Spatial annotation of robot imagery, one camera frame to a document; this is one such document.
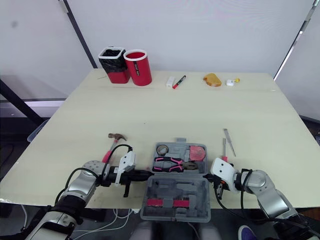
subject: hammer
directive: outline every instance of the hammer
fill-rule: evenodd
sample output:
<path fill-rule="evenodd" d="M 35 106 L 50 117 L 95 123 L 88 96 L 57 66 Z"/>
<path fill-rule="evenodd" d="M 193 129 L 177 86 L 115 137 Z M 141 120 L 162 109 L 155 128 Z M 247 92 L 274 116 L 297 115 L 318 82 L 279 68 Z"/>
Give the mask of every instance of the hammer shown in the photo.
<path fill-rule="evenodd" d="M 113 144 L 112 144 L 110 150 L 104 155 L 104 157 L 102 159 L 103 163 L 106 163 L 108 161 L 108 158 L 109 158 L 112 150 L 115 148 L 115 146 L 117 145 L 117 143 L 120 139 L 124 139 L 125 141 L 127 141 L 127 139 L 120 133 L 109 133 L 108 138 L 110 138 L 110 139 L 114 138 L 114 141 L 113 141 Z"/>

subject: pliers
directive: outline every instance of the pliers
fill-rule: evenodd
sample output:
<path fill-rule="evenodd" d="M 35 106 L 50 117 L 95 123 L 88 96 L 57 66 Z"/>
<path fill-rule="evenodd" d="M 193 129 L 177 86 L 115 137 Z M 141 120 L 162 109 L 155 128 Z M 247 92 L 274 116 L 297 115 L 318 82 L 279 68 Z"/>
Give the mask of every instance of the pliers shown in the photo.
<path fill-rule="evenodd" d="M 169 157 L 169 156 L 162 156 L 162 157 L 156 157 L 154 159 L 155 162 L 172 162 L 175 165 L 167 168 L 161 168 L 158 166 L 154 166 L 152 170 L 154 172 L 166 172 L 166 173 L 171 173 L 171 172 L 178 172 L 181 173 L 186 170 L 195 170 L 198 169 L 197 164 L 194 162 L 188 161 L 184 162 L 181 158 L 174 158 L 174 157 Z"/>

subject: white eraser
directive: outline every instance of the white eraser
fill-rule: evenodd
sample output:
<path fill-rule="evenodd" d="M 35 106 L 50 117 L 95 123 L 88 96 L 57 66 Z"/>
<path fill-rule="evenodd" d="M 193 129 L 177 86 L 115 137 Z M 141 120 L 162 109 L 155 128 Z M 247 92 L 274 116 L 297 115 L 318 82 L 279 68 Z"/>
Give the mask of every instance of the white eraser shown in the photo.
<path fill-rule="evenodd" d="M 235 80 L 228 79 L 228 80 L 226 81 L 225 85 L 227 85 L 227 86 L 233 86 L 233 85 L 235 85 Z"/>
<path fill-rule="evenodd" d="M 168 78 L 168 81 L 166 81 L 166 86 L 168 88 L 172 88 L 172 85 L 174 84 L 174 81 L 175 81 L 175 77 L 174 76 L 170 76 Z"/>

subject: white cable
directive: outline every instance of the white cable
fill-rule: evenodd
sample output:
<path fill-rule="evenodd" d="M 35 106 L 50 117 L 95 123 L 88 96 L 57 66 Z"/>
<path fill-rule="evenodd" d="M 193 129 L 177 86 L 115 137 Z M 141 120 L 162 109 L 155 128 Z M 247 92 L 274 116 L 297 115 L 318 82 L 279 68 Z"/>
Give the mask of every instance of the white cable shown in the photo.
<path fill-rule="evenodd" d="M 113 219 L 112 222 L 108 223 L 107 225 L 104 225 L 102 227 L 99 227 L 97 229 L 92 229 L 92 230 L 75 230 L 73 232 L 94 232 L 94 231 L 98 231 L 98 230 L 101 230 L 101 229 L 104 229 L 106 227 L 109 227 L 111 224 L 113 224 L 116 220 L 117 220 L 117 217 L 118 217 L 118 209 L 116 209 L 115 211 L 113 211 L 114 215 L 115 215 L 115 218 Z"/>
<path fill-rule="evenodd" d="M 129 220 L 129 217 L 130 217 L 130 213 L 128 212 L 128 215 L 126 216 L 126 220 L 125 220 L 125 223 L 122 225 L 122 226 L 119 226 L 119 227 L 116 227 L 116 228 L 110 228 L 110 229 L 102 229 L 102 230 L 92 230 L 92 231 L 89 231 L 89 232 L 86 232 L 80 236 L 77 236 L 76 238 L 74 238 L 73 240 L 77 240 L 81 237 L 83 237 L 84 235 L 87 235 L 87 234 L 92 234 L 92 233 L 96 233 L 96 232 L 104 232 L 104 231 L 111 231 L 111 230 L 118 230 L 118 229 L 122 229 L 124 226 L 126 226 L 128 220 Z"/>
<path fill-rule="evenodd" d="M 23 209 L 23 211 L 24 211 L 24 225 L 23 225 L 23 229 L 25 229 L 26 226 L 27 226 L 28 214 L 27 214 L 27 211 L 26 211 L 26 209 L 25 209 L 25 206 L 23 206 L 23 205 L 21 204 L 21 207 L 22 207 L 22 209 Z"/>
<path fill-rule="evenodd" d="M 134 211 L 132 211 L 131 209 L 129 210 L 128 214 L 132 214 Z M 117 216 L 118 219 L 125 219 L 128 215 L 125 216 Z"/>
<path fill-rule="evenodd" d="M 189 226 L 190 226 L 190 227 L 192 227 L 192 229 L 194 230 L 195 235 L 196 235 L 196 237 L 198 238 L 198 240 L 200 240 L 199 234 L 198 234 L 198 232 L 197 232 L 197 230 L 196 230 L 195 226 L 193 226 L 190 222 L 188 222 L 188 224 L 189 224 Z"/>

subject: table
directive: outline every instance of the table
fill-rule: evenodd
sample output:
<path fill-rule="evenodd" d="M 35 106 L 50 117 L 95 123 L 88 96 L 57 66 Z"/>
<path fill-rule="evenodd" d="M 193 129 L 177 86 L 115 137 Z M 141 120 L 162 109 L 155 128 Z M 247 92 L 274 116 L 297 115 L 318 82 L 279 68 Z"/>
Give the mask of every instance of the table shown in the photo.
<path fill-rule="evenodd" d="M 187 75 L 177 89 L 166 88 L 169 76 Z M 266 73 L 216 73 L 233 87 L 210 87 L 204 72 L 153 71 L 152 83 L 138 87 L 111 84 L 103 69 L 94 69 L 66 99 L 0 183 L 2 202 L 53 205 L 75 168 L 101 160 L 113 143 L 108 133 L 127 137 L 136 152 L 136 169 L 151 167 L 156 142 L 176 137 L 207 146 L 209 165 L 223 153 L 223 128 L 232 138 L 237 169 L 260 169 L 294 207 L 320 206 L 320 147 L 284 94 Z M 125 149 L 114 155 L 117 165 Z M 89 208 L 134 208 L 142 205 L 145 182 L 98 187 Z M 210 193 L 211 208 L 219 208 Z M 222 202 L 240 208 L 240 195 L 224 191 Z M 257 208 L 244 195 L 245 208 Z"/>

